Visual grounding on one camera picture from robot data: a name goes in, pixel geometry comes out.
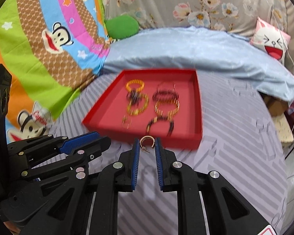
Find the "light blue blanket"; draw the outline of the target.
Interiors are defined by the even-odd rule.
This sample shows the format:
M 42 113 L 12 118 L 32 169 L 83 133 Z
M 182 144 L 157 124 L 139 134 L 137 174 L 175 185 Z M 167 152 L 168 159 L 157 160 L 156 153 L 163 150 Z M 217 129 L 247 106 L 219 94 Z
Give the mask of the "light blue blanket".
M 110 45 L 101 73 L 144 68 L 195 69 L 250 83 L 256 90 L 294 101 L 294 75 L 246 37 L 206 28 L 140 31 Z

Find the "green plush pillow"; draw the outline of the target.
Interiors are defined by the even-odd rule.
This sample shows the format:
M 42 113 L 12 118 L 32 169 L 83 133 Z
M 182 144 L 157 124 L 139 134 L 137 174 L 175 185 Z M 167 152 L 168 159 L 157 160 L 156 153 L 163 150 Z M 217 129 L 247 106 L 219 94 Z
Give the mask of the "green plush pillow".
M 124 14 L 105 21 L 109 37 L 125 39 L 139 32 L 139 23 L 132 16 Z

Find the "red cardboard tray box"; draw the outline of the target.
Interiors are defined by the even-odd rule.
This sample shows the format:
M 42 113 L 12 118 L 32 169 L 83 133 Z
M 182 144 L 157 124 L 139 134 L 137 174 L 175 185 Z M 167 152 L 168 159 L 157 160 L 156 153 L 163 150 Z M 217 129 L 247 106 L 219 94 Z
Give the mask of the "red cardboard tray box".
M 176 84 L 175 94 L 156 93 L 162 81 Z M 155 103 L 177 99 L 179 112 L 159 116 Z M 196 150 L 202 136 L 202 107 L 195 70 L 123 70 L 104 90 L 82 121 L 90 131 L 130 143 L 145 135 L 158 137 L 164 147 Z

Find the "colourful monkey cartoon quilt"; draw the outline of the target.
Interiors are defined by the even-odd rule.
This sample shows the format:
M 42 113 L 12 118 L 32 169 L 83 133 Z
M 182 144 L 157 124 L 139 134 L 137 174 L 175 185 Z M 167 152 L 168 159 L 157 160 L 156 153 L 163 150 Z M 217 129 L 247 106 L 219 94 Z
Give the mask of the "colourful monkey cartoon quilt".
M 47 134 L 99 76 L 109 46 L 101 0 L 5 0 L 0 64 L 12 76 L 7 141 Z

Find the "grey floral fabric cover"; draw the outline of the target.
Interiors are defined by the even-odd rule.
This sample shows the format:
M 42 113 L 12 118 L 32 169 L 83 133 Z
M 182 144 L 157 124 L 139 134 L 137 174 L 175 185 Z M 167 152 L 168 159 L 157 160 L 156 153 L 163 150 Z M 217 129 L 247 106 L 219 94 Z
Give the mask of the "grey floral fabric cover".
M 244 37 L 257 18 L 290 35 L 285 66 L 294 69 L 294 5 L 291 0 L 102 0 L 105 19 L 128 14 L 140 27 L 205 27 Z

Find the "pink cat face cushion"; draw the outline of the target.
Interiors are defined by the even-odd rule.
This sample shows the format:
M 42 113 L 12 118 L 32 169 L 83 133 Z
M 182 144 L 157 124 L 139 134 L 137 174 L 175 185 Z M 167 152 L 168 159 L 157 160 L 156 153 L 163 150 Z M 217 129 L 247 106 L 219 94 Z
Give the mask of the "pink cat face cushion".
M 258 17 L 250 44 L 284 64 L 290 39 L 290 35 Z

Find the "gold ribbed bangle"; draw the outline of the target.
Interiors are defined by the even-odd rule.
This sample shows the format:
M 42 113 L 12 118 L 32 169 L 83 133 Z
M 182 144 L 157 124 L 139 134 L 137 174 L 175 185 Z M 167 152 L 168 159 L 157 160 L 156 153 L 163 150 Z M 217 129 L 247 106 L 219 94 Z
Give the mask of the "gold ribbed bangle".
M 173 117 L 179 112 L 180 103 L 177 99 L 160 100 L 155 103 L 155 113 L 159 116 Z

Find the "striped grey bed sheet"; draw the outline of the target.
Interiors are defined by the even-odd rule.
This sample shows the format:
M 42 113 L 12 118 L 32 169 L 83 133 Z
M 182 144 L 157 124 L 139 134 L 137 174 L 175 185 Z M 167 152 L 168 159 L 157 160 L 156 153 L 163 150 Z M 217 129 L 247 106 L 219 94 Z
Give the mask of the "striped grey bed sheet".
M 263 99 L 245 81 L 196 73 L 203 125 L 199 148 L 166 148 L 196 171 L 218 171 L 281 234 L 286 210 L 286 165 Z M 58 117 L 51 134 L 75 137 L 86 133 L 84 117 L 117 76 L 105 74 L 94 80 Z M 90 163 L 90 171 L 100 171 L 116 161 L 132 143 L 111 139 L 110 149 Z

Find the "thin rose gold bangle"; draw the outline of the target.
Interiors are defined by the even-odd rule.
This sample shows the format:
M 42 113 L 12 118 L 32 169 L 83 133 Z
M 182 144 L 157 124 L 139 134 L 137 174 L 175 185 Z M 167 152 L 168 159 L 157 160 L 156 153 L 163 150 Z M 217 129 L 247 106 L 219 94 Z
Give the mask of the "thin rose gold bangle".
M 173 81 L 162 81 L 157 85 L 156 93 L 161 95 L 175 94 L 176 84 Z

